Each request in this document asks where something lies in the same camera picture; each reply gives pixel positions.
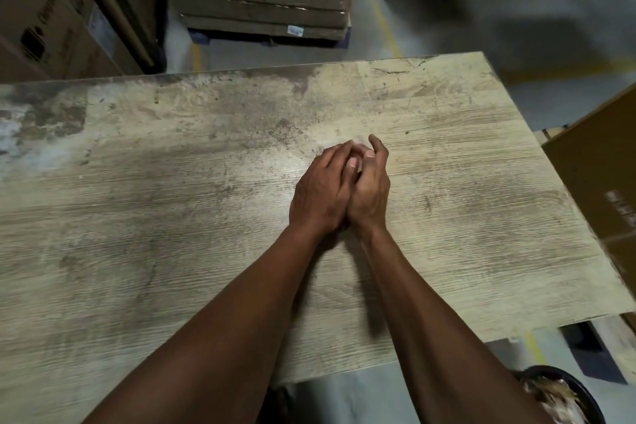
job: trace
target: person's left arm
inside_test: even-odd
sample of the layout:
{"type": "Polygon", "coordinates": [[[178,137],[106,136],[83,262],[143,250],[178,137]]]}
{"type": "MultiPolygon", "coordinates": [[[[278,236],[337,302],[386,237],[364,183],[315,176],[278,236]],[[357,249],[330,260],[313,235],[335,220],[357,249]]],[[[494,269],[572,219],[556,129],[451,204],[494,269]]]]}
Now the person's left arm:
{"type": "Polygon", "coordinates": [[[290,225],[85,423],[254,423],[313,253],[345,216],[353,142],[326,149],[296,186],[290,225]]]}

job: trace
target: gray floor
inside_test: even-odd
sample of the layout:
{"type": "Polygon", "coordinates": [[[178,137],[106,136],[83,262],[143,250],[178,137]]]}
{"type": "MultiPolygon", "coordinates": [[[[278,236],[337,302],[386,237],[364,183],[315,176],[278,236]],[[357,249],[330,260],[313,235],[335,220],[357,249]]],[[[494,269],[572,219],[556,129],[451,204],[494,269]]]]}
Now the gray floor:
{"type": "MultiPolygon", "coordinates": [[[[168,72],[482,50],[533,130],[569,124],[636,81],[636,0],[354,0],[348,49],[212,40],[193,45],[171,13],[168,72]]],[[[547,362],[581,377],[561,334],[491,344],[509,367],[547,362]]],[[[583,378],[609,424],[634,422],[636,388],[583,378]]],[[[397,364],[292,389],[311,423],[415,423],[397,364]]]]}

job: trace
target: clasped hands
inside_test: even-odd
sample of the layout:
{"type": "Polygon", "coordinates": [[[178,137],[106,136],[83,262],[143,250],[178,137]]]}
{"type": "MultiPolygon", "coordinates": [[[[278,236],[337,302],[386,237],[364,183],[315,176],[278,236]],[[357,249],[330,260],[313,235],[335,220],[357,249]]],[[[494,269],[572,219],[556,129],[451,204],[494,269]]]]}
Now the clasped hands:
{"type": "Polygon", "coordinates": [[[373,149],[347,141],[314,158],[296,185],[290,227],[322,238],[347,216],[361,236],[386,228],[389,151],[373,134],[369,142],[373,149]]]}

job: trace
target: person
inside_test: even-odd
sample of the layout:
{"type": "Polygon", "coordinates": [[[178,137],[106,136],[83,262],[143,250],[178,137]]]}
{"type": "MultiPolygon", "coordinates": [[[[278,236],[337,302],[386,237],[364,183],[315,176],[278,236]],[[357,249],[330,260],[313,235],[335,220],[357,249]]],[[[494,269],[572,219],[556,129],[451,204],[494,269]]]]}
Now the person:
{"type": "Polygon", "coordinates": [[[551,423],[400,251],[386,226],[389,152],[376,136],[369,140],[373,149],[348,141],[316,157],[296,186],[290,224],[273,245],[84,422],[254,423],[310,260],[346,216],[366,254],[419,419],[551,423]]]}

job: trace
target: wood grain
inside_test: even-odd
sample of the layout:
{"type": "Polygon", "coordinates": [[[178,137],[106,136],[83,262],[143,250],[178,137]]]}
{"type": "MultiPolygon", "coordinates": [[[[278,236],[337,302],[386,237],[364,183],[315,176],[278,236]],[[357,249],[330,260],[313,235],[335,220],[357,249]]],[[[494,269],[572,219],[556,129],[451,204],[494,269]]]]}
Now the wood grain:
{"type": "MultiPolygon", "coordinates": [[[[255,260],[315,154],[391,151],[389,227],[484,341],[635,308],[481,53],[0,86],[1,412],[77,421],[255,260]]],[[[278,382],[396,358],[355,239],[278,382]]]]}

